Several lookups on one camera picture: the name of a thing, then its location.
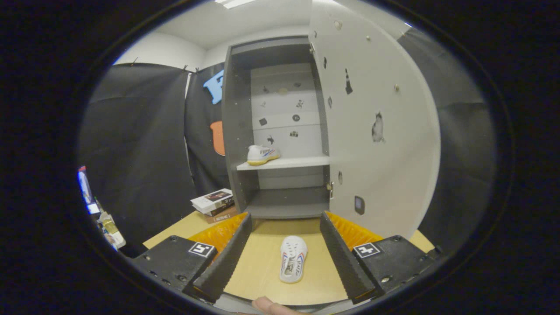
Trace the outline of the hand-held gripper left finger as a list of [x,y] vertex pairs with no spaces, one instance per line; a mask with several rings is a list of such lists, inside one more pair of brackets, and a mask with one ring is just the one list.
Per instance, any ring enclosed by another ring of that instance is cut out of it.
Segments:
[[188,238],[170,235],[132,264],[175,291],[213,304],[224,293],[252,230],[252,216],[241,213]]

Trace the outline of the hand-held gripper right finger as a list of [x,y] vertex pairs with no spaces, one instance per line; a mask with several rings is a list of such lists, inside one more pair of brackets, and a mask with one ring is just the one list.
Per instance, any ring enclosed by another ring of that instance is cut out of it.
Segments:
[[325,211],[319,229],[348,299],[357,304],[401,289],[440,258],[440,247],[426,252],[400,235],[382,238]]

